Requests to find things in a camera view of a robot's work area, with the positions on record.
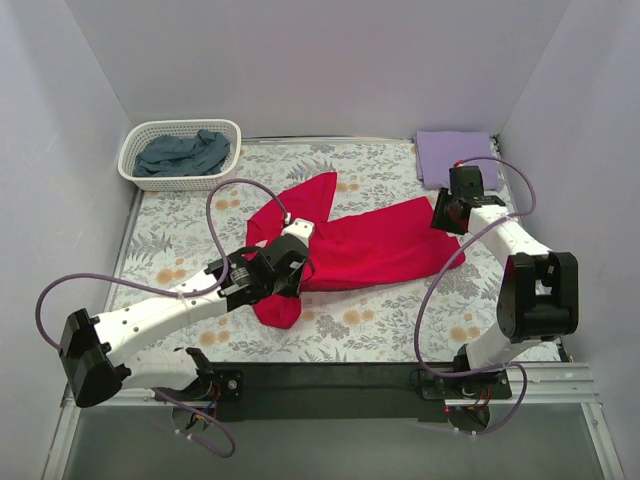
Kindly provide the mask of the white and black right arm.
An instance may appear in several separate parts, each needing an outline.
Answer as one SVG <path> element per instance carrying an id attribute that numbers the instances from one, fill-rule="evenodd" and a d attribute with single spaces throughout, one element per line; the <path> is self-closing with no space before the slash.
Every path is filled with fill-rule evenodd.
<path id="1" fill-rule="evenodd" d="M 579 317 L 578 261 L 531 236 L 504 201 L 484 190 L 474 158 L 449 169 L 431 226 L 480 241 L 504 270 L 495 323 L 454 357 L 446 378 L 503 370 L 526 350 L 574 333 Z"/>

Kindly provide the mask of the red t shirt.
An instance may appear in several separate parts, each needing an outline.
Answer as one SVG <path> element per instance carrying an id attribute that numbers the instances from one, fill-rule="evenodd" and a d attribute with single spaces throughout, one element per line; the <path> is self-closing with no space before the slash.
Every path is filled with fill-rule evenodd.
<path id="1" fill-rule="evenodd" d="M 314 223 L 312 265 L 300 290 L 348 291 L 423 279 L 437 274 L 459 241 L 431 227 L 433 209 L 425 197 L 360 215 L 331 220 L 338 176 L 317 175 L 278 198 L 292 217 Z"/>

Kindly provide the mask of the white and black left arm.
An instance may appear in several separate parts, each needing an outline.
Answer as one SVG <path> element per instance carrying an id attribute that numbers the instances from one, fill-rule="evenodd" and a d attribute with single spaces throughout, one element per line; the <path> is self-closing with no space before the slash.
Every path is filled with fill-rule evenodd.
<path id="1" fill-rule="evenodd" d="M 150 345 L 199 321 L 224 316 L 273 295 L 299 292 L 310 256 L 309 240 L 284 233 L 264 248 L 229 255 L 227 274 L 219 261 L 173 290 L 131 307 L 67 317 L 58 347 L 75 403 L 99 405 L 123 389 L 154 387 L 180 392 L 209 386 L 213 370 L 196 348 L 152 351 Z"/>

